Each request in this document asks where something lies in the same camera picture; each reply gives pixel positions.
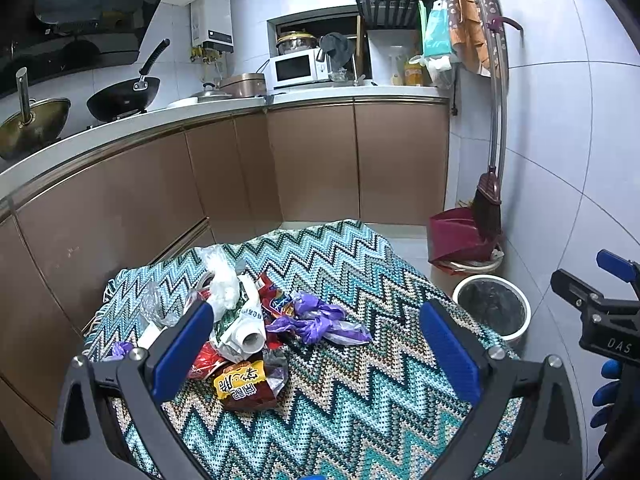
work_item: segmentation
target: microwave oven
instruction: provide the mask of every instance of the microwave oven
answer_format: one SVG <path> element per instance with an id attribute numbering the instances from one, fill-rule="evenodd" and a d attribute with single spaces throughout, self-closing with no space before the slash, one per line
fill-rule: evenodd
<path id="1" fill-rule="evenodd" d="M 274 88 L 330 81 L 331 59 L 320 48 L 273 57 L 270 66 Z"/>

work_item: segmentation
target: water heater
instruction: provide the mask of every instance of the water heater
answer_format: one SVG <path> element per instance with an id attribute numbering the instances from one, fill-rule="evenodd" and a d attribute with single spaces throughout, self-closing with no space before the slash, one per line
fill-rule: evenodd
<path id="1" fill-rule="evenodd" d="M 191 3 L 191 44 L 220 52 L 234 51 L 230 0 Z"/>

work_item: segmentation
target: gray cloth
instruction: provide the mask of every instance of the gray cloth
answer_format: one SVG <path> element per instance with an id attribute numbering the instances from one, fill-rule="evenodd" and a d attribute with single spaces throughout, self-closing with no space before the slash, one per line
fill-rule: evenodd
<path id="1" fill-rule="evenodd" d="M 320 38 L 320 48 L 331 58 L 335 69 L 341 68 L 347 63 L 355 52 L 353 43 L 338 32 L 330 32 Z"/>

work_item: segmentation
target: pan handle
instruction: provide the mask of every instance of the pan handle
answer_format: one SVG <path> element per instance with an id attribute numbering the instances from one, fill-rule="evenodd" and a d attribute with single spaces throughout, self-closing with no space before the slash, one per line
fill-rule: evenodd
<path id="1" fill-rule="evenodd" d="M 31 105 L 29 102 L 29 81 L 27 79 L 27 69 L 25 67 L 22 67 L 15 73 L 15 83 L 18 87 L 18 100 L 20 101 L 22 124 L 29 124 L 31 122 Z"/>
<path id="2" fill-rule="evenodd" d="M 166 38 L 165 40 L 162 40 L 158 46 L 156 46 L 156 49 L 151 53 L 149 59 L 146 60 L 145 65 L 140 69 L 141 76 L 149 74 L 149 71 L 151 70 L 153 64 L 169 45 L 171 45 L 171 40 L 169 40 L 169 38 Z"/>

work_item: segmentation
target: blue gripper pad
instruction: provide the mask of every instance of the blue gripper pad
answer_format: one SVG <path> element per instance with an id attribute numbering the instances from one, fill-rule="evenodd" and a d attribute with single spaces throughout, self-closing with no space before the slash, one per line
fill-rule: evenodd
<path id="1" fill-rule="evenodd" d="M 638 278 L 636 266 L 633 263 L 605 249 L 598 253 L 596 262 L 601 269 L 613 274 L 623 282 L 633 283 Z"/>
<path id="2" fill-rule="evenodd" d="M 442 315 L 431 303 L 423 304 L 420 310 L 420 330 L 458 398 L 475 406 L 482 394 L 481 372 L 442 316 L 449 317 L 451 323 L 455 321 L 443 306 L 438 304 L 438 307 Z"/>
<path id="3" fill-rule="evenodd" d="M 159 404 L 172 400 L 187 378 L 191 365 L 202 349 L 202 345 L 209 339 L 213 327 L 213 310 L 209 303 L 202 302 L 188 322 L 182 327 L 174 340 L 169 344 L 154 368 L 151 394 Z M 181 323 L 174 328 L 165 330 L 158 336 L 156 342 L 171 330 L 179 330 Z"/>

